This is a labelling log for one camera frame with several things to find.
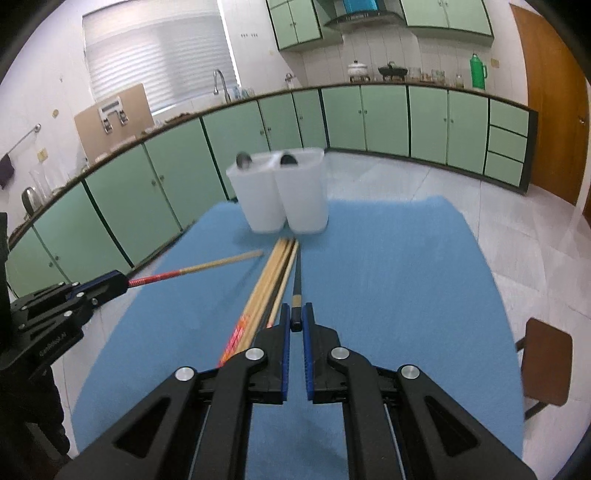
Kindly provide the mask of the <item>red-handled bamboo chopstick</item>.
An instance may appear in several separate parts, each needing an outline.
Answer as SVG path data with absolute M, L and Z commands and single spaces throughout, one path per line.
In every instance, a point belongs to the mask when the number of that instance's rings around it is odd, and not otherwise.
M 214 269 L 214 268 L 225 266 L 225 265 L 235 264 L 235 263 L 249 260 L 252 258 L 259 258 L 259 257 L 262 257 L 263 255 L 264 255 L 263 250 L 252 250 L 252 251 L 245 252 L 245 253 L 242 253 L 239 255 L 230 256 L 230 257 L 226 257 L 226 258 L 222 258 L 222 259 L 218 259 L 218 260 L 213 260 L 213 261 L 207 262 L 207 263 L 202 263 L 202 264 L 198 264 L 198 265 L 194 265 L 194 266 L 190 266 L 190 267 L 183 267 L 181 269 L 177 269 L 177 270 L 173 270 L 173 271 L 168 271 L 168 272 L 164 272 L 164 273 L 160 273 L 160 274 L 154 274 L 154 275 L 150 275 L 150 276 L 146 276 L 146 277 L 132 279 L 129 281 L 129 287 L 130 288 L 137 288 L 137 287 L 141 287 L 144 285 L 177 278 L 177 277 L 184 276 L 184 275 L 198 273 L 201 271 Z

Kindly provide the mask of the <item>plain bamboo chopstick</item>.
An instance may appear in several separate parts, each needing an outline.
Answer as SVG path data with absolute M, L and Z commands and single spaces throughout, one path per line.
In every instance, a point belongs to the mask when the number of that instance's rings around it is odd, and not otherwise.
M 283 277 L 283 267 L 287 264 L 294 243 L 294 239 L 290 238 L 280 238 L 276 241 L 276 245 L 270 253 L 269 261 L 267 261 L 266 267 L 264 267 L 263 273 L 252 291 L 252 299 L 247 302 L 245 330 L 238 342 L 238 347 L 235 349 L 236 353 L 249 349 L 256 333 L 266 325 L 266 317 L 269 316 L 267 311 L 276 296 L 274 290 L 277 284 L 280 283 L 280 278 Z
M 276 294 L 273 296 L 273 303 L 271 304 L 270 314 L 267 316 L 266 328 L 273 327 L 276 322 L 277 312 L 280 310 L 280 304 L 283 303 L 284 291 L 287 288 L 287 281 L 290 279 L 290 272 L 293 269 L 294 260 L 297 256 L 298 241 L 291 242 L 290 256 L 287 257 L 287 262 L 284 263 L 283 271 L 281 271 L 279 286 L 276 288 Z

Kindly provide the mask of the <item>black chopstick gold band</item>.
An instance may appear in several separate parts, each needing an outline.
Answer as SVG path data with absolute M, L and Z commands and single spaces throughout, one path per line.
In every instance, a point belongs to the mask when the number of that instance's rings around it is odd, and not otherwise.
M 297 251 L 295 257 L 294 270 L 294 289 L 291 297 L 291 315 L 290 315 L 290 330 L 293 332 L 301 332 L 303 330 L 303 321 L 301 320 L 301 304 L 303 297 L 301 297 L 301 251 Z

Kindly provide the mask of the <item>green lower kitchen cabinets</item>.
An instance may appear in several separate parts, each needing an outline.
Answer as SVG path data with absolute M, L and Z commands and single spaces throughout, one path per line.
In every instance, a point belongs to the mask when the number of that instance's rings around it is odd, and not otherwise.
M 538 115 L 486 93 L 365 83 L 305 88 L 185 114 L 65 186 L 9 241 L 7 283 L 23 296 L 139 269 L 211 207 L 235 197 L 239 153 L 300 148 L 433 164 L 526 192 Z

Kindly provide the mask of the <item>green kitchen cabinets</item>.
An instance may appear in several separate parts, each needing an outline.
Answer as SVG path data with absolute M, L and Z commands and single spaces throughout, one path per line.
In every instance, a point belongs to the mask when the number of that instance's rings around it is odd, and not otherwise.
M 341 44 L 344 35 L 377 25 L 406 27 L 419 37 L 490 46 L 493 25 L 483 1 L 269 1 L 277 49 L 305 51 Z
M 486 93 L 365 83 L 305 88 L 185 114 L 65 186 L 9 241 L 7 283 L 23 296 L 139 269 L 211 207 L 235 197 L 239 153 L 300 148 L 433 164 L 526 192 L 538 115 Z

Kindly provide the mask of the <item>green upper kitchen cabinets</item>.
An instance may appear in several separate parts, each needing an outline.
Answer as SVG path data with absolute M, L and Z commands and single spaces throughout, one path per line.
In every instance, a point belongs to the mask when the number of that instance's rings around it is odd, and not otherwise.
M 490 46 L 493 25 L 483 1 L 269 1 L 277 49 L 305 51 L 341 44 L 344 35 L 377 25 L 406 27 L 419 37 Z

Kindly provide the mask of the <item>cardboard board with latches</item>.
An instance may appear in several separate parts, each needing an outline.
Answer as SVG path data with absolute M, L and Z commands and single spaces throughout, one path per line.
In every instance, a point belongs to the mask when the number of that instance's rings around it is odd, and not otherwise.
M 129 139 L 154 126 L 144 86 L 136 84 L 83 110 L 74 117 L 86 157 L 93 164 Z

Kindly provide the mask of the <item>brown stool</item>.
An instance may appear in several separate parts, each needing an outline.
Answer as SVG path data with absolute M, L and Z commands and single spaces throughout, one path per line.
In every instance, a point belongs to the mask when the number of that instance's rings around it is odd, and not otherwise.
M 572 366 L 572 336 L 539 319 L 526 322 L 523 338 L 515 344 L 523 352 L 521 376 L 523 393 L 536 403 L 525 411 L 525 420 L 532 419 L 547 406 L 562 407 L 569 398 Z

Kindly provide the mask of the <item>dark spoon left compartment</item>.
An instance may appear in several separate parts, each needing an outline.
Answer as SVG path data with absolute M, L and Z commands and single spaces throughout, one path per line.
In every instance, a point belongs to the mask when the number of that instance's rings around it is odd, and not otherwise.
M 252 166 L 252 156 L 245 151 L 240 151 L 236 154 L 235 164 L 239 170 L 249 169 Z

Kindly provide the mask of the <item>dark spoon compartment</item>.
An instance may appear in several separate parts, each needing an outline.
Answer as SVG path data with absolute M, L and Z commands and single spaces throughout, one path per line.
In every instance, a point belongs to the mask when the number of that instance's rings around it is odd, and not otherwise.
M 252 166 L 252 156 L 245 151 L 240 151 L 236 154 L 235 164 L 239 170 L 249 169 Z
M 297 158 L 294 157 L 294 155 L 291 155 L 290 153 L 283 153 L 283 155 L 280 157 L 281 166 L 294 166 L 297 164 Z

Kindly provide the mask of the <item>white double utensil holder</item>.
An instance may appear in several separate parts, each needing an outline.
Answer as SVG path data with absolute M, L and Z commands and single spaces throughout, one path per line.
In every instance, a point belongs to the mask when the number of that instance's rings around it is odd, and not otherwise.
M 281 166 L 290 153 L 297 165 Z M 239 170 L 235 162 L 226 169 L 247 224 L 259 234 L 289 227 L 295 234 L 315 234 L 329 222 L 325 150 L 287 149 L 249 154 L 252 166 Z

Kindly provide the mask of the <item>dark spoon right compartment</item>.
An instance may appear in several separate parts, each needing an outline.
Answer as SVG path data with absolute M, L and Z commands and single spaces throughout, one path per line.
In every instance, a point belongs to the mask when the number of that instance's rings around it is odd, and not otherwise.
M 291 155 L 290 153 L 283 153 L 283 155 L 280 157 L 281 166 L 294 166 L 297 164 L 297 158 L 294 157 L 294 155 Z

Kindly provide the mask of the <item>chrome faucet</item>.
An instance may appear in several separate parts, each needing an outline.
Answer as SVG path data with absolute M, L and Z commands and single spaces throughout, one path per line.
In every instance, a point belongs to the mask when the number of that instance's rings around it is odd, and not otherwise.
M 231 102 L 231 97 L 228 92 L 228 85 L 226 85 L 225 78 L 219 69 L 215 69 L 213 72 L 213 94 L 219 95 L 223 92 L 223 99 L 226 104 Z

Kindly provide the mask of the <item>window blind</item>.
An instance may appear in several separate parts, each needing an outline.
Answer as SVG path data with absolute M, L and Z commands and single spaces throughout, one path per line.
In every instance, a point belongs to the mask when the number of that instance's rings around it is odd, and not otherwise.
M 159 111 L 211 93 L 216 70 L 238 86 L 215 1 L 123 1 L 84 15 L 82 28 L 97 101 L 141 84 Z

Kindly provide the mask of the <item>white pot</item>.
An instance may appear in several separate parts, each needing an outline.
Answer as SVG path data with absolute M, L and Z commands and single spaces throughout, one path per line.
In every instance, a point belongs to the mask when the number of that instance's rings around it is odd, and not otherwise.
M 352 83 L 370 81 L 369 67 L 358 60 L 353 60 L 346 70 L 348 71 L 349 81 Z

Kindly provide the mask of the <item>black wok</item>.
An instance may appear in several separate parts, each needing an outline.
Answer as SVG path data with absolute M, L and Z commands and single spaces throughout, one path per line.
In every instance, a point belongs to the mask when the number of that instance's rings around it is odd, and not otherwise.
M 385 82 L 404 82 L 408 74 L 407 68 L 398 66 L 394 62 L 379 67 L 378 71 Z

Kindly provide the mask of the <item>range hood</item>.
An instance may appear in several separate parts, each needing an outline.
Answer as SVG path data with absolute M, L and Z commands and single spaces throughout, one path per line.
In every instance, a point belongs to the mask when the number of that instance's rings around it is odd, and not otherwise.
M 342 33 L 370 25 L 406 26 L 401 1 L 321 1 L 325 9 L 322 27 Z

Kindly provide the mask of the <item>green thermos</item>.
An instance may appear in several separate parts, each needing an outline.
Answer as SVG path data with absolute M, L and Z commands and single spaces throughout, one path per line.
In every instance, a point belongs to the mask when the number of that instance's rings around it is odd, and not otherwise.
M 470 59 L 470 71 L 472 86 L 475 89 L 485 90 L 486 79 L 488 77 L 488 69 L 477 53 L 473 53 Z

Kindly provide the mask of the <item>brown wooden door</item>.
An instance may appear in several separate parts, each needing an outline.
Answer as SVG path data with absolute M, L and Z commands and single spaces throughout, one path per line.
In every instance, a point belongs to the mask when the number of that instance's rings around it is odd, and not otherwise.
M 586 77 L 546 19 L 517 5 L 511 10 L 522 44 L 528 105 L 538 112 L 531 180 L 574 205 L 587 161 Z

